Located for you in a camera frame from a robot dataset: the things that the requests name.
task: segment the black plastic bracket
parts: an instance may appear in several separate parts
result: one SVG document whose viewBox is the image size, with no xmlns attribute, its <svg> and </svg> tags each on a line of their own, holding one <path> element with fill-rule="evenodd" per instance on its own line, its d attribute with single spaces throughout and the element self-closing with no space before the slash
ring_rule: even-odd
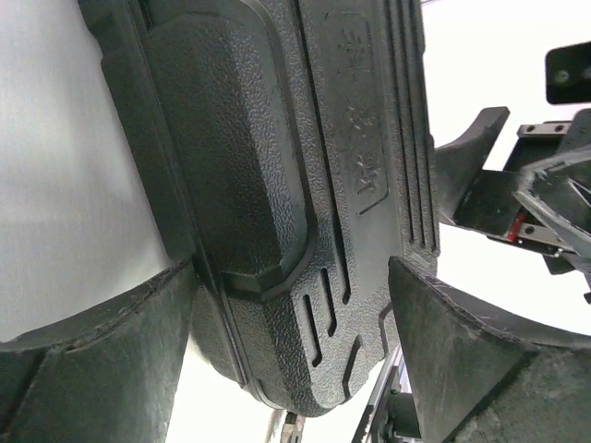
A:
<svg viewBox="0 0 591 443">
<path fill-rule="evenodd" d="M 482 170 L 507 118 L 508 108 L 483 109 L 459 138 L 436 149 L 441 222 L 455 225 L 455 212 Z"/>
</svg>

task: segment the textured black plastic surface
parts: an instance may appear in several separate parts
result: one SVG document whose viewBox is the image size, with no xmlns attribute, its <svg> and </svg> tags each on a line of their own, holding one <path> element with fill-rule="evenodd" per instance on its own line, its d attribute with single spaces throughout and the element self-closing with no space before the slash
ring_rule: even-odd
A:
<svg viewBox="0 0 591 443">
<path fill-rule="evenodd" d="M 270 405 L 348 400 L 398 342 L 389 257 L 436 268 L 419 3 L 80 7 L 203 352 Z"/>
<path fill-rule="evenodd" d="M 183 262 L 0 343 L 0 441 L 164 442 L 195 290 Z"/>
</svg>

